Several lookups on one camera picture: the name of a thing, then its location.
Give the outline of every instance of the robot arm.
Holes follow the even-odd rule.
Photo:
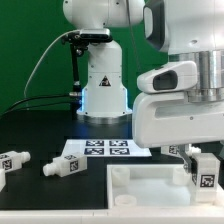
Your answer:
[[[129,26],[126,0],[65,0],[63,10],[67,20],[83,28]],[[131,24],[142,20],[144,0],[129,0]]]
[[[64,0],[65,17],[80,32],[75,38],[87,38],[84,48],[89,52],[88,83],[77,111],[81,120],[111,124],[130,118],[132,111],[122,84],[122,49],[115,41],[110,42],[105,28],[139,23],[143,6],[144,0]]]

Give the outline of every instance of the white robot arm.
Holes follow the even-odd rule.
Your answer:
[[[65,0],[65,17],[90,34],[105,27],[126,27],[143,18],[144,0]],[[110,124],[129,119],[127,90],[122,84],[122,50],[115,41],[88,46],[88,83],[78,118]]]
[[[213,203],[220,162],[212,153],[189,158],[187,147],[224,139],[224,1],[151,0],[144,21],[147,40],[169,62],[138,78],[133,138],[179,154],[192,174],[193,201]]]
[[[67,20],[77,29],[127,27],[129,19],[126,0],[65,0]],[[142,20],[144,0],[129,0],[131,24]]]

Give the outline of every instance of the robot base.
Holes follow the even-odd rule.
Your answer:
[[[132,114],[125,114],[119,117],[91,117],[77,114],[77,119],[92,124],[117,124],[130,121],[132,119]]]

